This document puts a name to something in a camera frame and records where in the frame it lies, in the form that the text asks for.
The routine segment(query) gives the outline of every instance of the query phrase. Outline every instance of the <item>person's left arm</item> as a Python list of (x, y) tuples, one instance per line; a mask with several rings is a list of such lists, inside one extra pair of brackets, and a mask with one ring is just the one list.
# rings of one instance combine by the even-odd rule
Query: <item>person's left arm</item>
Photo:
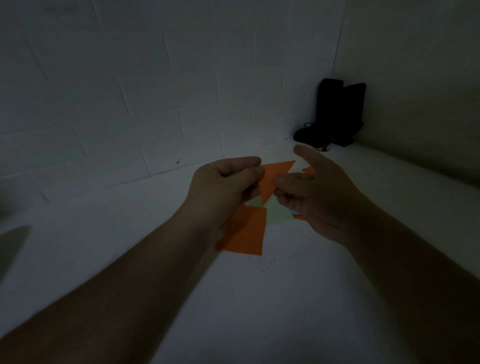
[(2, 363), (138, 363), (166, 331), (179, 291), (222, 225), (258, 195), (258, 157), (200, 167), (180, 209), (105, 270), (0, 340)]

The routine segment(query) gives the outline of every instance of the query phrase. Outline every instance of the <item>person's right arm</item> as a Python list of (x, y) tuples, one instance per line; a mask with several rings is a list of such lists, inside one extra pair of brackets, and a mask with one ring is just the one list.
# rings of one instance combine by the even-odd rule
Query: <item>person's right arm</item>
[(480, 363), (480, 281), (363, 195), (333, 161), (295, 153), (315, 175), (278, 176), (280, 204), (352, 254), (425, 363)]

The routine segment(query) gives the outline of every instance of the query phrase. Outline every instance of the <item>person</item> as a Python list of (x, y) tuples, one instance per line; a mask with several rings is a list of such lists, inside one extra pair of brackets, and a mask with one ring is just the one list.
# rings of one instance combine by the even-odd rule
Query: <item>person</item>
[[(363, 269), (417, 357), (480, 363), (480, 283), (363, 195), (333, 161), (294, 152), (314, 175), (277, 176), (275, 196)], [(178, 211), (105, 270), (0, 341), (9, 363), (147, 361), (170, 324), (183, 285), (222, 225), (259, 190), (258, 157), (200, 167)]]

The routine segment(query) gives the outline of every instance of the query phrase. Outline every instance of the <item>light green sticky note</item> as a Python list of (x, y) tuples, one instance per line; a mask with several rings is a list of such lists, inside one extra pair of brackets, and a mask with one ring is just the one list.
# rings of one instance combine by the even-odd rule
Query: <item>light green sticky note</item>
[(245, 202), (247, 206), (262, 207), (262, 198), (260, 196), (252, 198), (250, 201)]
[(294, 220), (290, 211), (280, 205), (275, 196), (270, 197), (264, 207), (267, 209), (267, 226)]

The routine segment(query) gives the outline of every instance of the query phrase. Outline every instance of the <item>person's left hand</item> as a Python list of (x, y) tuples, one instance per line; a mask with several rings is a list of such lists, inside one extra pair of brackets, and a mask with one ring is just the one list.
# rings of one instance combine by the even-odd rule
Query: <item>person's left hand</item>
[(259, 157), (230, 158), (200, 167), (179, 213), (213, 240), (221, 239), (223, 223), (240, 204), (260, 195), (256, 183), (265, 173), (261, 162)]

